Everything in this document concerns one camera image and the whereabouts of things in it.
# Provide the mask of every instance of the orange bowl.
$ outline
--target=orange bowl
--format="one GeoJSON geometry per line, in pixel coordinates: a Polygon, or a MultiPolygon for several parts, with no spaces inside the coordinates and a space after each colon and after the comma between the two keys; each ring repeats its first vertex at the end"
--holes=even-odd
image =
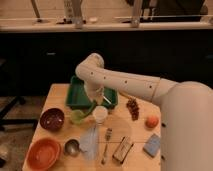
{"type": "Polygon", "coordinates": [[[57,141],[43,138],[31,146],[27,155],[27,164],[34,171],[44,171],[56,162],[60,153],[61,146],[57,141]]]}

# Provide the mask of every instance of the bottle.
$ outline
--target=bottle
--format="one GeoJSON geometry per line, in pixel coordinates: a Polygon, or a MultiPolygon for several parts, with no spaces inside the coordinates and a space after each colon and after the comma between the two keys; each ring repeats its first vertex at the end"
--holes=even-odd
{"type": "Polygon", "coordinates": [[[73,15],[73,5],[72,0],[64,0],[64,11],[65,11],[65,19],[67,23],[72,22],[73,15]]]}

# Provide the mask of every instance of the white paper cup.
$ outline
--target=white paper cup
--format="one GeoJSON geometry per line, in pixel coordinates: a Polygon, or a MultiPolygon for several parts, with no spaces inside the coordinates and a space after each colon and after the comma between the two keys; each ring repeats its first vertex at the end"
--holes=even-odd
{"type": "Polygon", "coordinates": [[[92,112],[92,115],[97,124],[102,124],[108,116],[108,110],[104,106],[96,106],[92,112]]]}

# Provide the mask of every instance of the chair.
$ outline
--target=chair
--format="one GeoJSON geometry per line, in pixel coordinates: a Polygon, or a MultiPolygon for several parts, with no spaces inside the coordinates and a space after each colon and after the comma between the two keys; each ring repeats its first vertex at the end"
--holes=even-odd
{"type": "MultiPolygon", "coordinates": [[[[2,85],[5,84],[6,86],[4,87],[4,90],[8,89],[10,91],[9,82],[10,82],[11,77],[3,69],[4,66],[6,65],[6,63],[7,63],[6,59],[0,58],[0,85],[1,85],[1,88],[2,88],[2,85]]],[[[18,102],[21,105],[25,104],[25,102],[26,102],[25,99],[20,96],[19,90],[17,91],[16,97],[11,102],[9,102],[6,106],[4,106],[3,109],[0,110],[0,131],[4,131],[5,130],[5,128],[3,127],[3,125],[33,124],[33,128],[36,127],[37,122],[38,122],[36,119],[4,119],[5,115],[18,102]]]]}

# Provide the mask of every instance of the green tray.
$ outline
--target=green tray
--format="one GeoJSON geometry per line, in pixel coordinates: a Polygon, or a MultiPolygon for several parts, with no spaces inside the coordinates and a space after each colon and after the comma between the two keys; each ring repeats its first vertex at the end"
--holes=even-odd
{"type": "MultiPolygon", "coordinates": [[[[112,104],[103,100],[102,106],[113,109],[118,104],[118,96],[115,90],[105,87],[104,96],[109,99],[112,104]]],[[[92,103],[84,91],[84,82],[78,77],[73,76],[67,94],[66,105],[72,109],[87,109],[91,104],[92,103]]]]}

